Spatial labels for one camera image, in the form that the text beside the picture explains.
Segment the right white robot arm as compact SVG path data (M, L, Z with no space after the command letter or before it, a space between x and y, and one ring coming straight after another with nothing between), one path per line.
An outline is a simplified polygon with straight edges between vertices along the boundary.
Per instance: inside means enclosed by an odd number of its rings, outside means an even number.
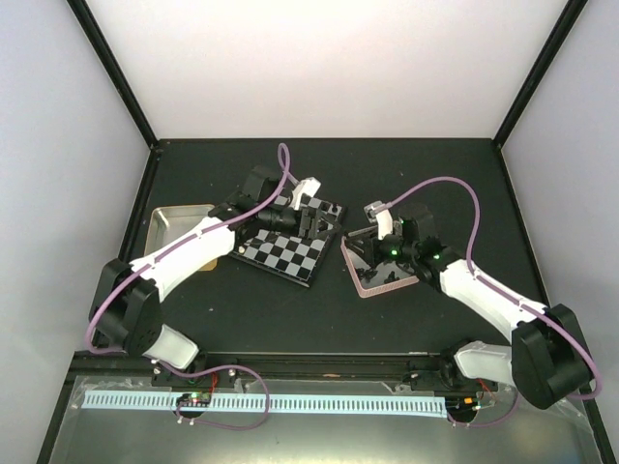
M441 242L423 205L397 217L379 202L365 212L369 227L342 238L355 282L393 265L473 310L507 341L470 341L457 347L439 366L446 387L460 390L473 379L485 379L510 385L531 405L547 409L594 381L593 361L572 310L525 298L468 263Z

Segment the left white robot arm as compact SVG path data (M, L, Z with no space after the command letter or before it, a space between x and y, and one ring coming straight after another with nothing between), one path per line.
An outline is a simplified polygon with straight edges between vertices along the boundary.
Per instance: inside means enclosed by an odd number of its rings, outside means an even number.
M241 189L210 209L190 231L130 263L114 259L102 270L86 340L108 342L103 352L123 352L173 367L187 386L200 384L208 363L198 345L163 321L161 305L181 283L228 254L309 285L344 209L317 198L306 178L284 194L284 177L255 167Z

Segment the pink metal tin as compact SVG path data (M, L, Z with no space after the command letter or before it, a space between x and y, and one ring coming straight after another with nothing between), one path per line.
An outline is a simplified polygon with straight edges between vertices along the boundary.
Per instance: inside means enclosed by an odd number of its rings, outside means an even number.
M344 258L346 269L352 279L354 288L359 297L362 299L368 299L382 294L391 293L398 289L415 285L419 282L419 279L403 270L397 263L382 263L375 268L372 268L346 247L346 240L344 237L341 238L339 247ZM360 280L356 274L357 268L375 269L377 271L377 275L371 281ZM384 284L383 281L390 272L395 272L396 275L399 276L399 280L393 283Z

